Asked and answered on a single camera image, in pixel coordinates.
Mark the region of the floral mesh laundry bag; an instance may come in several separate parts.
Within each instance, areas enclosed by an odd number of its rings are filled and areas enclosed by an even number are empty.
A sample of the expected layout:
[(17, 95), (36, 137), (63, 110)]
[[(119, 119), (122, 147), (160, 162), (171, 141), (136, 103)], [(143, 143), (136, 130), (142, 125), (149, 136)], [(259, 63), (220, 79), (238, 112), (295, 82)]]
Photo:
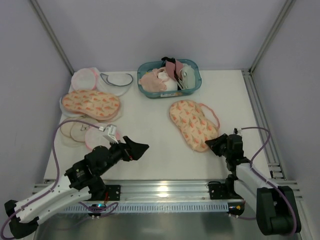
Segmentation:
[(207, 151), (209, 147), (206, 141), (219, 136), (220, 120), (216, 113), (203, 103), (188, 99), (176, 101), (169, 108), (169, 117), (193, 151)]

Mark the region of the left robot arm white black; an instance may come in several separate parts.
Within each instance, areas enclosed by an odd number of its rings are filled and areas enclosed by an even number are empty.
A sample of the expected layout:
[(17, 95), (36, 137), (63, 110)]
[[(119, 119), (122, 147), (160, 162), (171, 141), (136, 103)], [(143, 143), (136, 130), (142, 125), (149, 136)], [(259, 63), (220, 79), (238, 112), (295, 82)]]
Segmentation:
[(4, 204), (13, 239), (35, 232), (39, 225), (64, 208), (87, 200), (100, 200), (107, 187), (101, 176), (119, 161), (137, 161), (149, 145), (132, 141), (115, 142), (109, 148), (97, 146), (81, 161), (73, 164), (54, 183), (25, 200), (9, 200)]

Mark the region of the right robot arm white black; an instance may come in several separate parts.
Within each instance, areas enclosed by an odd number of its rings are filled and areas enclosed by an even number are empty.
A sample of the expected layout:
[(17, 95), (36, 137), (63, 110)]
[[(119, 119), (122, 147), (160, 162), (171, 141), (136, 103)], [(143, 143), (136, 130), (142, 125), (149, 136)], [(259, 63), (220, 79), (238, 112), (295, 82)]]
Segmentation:
[(243, 140), (237, 134), (223, 134), (207, 140), (218, 157), (224, 157), (230, 174), (225, 180), (227, 194), (241, 197), (255, 212), (255, 220), (265, 236), (291, 235), (302, 229), (294, 191), (266, 178), (244, 155)]

